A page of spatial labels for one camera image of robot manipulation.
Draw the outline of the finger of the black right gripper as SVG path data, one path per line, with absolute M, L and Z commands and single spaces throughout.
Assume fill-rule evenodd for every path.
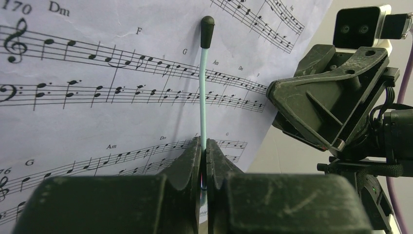
M 384 48 L 338 53 L 333 46 L 315 46 L 293 78 L 270 84 L 267 98 L 277 115 L 316 136 L 321 128 L 321 142 L 341 152 L 365 130 L 367 116 L 384 91 L 388 64 Z
M 309 133 L 308 129 L 298 129 L 294 125 L 292 125 L 284 115 L 276 115 L 273 122 L 272 126 L 281 130 L 284 134 L 288 135 L 289 137 L 296 139 L 308 146 L 311 146 L 312 148 L 315 148 L 319 151 L 326 152 L 326 151 L 332 151 L 326 144 L 321 142 L 321 128 L 318 129 L 317 134 L 319 136 L 316 136 L 315 133 Z

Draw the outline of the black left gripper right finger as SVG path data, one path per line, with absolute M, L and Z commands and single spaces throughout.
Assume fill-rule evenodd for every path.
M 352 185 L 339 175 L 244 173 L 206 143 L 211 234 L 370 234 Z

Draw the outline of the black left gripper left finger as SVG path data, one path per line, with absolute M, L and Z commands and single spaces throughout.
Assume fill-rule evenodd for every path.
M 196 234 L 201 144 L 157 175 L 53 177 L 19 214 L 15 234 Z

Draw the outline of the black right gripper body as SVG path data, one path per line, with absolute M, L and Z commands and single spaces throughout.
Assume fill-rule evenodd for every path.
M 394 102 L 388 64 L 383 48 L 313 46 L 293 76 L 293 137 L 345 161 L 411 161 L 413 109 Z

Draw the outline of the light blue music stand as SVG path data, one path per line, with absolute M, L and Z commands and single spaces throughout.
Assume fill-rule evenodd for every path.
M 201 19 L 200 36 L 200 70 L 199 70 L 199 102 L 200 102 L 200 143 L 201 143 L 201 197 L 200 206 L 207 203 L 207 173 L 206 173 L 206 150 L 207 150 L 207 112 L 206 112 L 206 68 L 208 50 L 211 45 L 215 20 L 212 16 L 205 16 Z

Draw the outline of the sheet music page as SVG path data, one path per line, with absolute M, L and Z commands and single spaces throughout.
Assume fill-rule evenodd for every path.
M 200 134 L 200 22 L 207 136 L 245 170 L 329 0 L 3 0 L 0 231 L 54 176 L 155 174 Z

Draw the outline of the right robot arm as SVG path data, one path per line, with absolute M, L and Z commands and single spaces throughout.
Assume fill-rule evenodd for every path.
M 378 176 L 413 175 L 413 109 L 395 103 L 399 70 L 384 48 L 338 52 L 317 44 L 292 78 L 271 82 L 278 109 L 273 126 L 320 151 L 317 170 L 345 177 L 358 193 L 374 230 L 395 233 L 395 213 Z

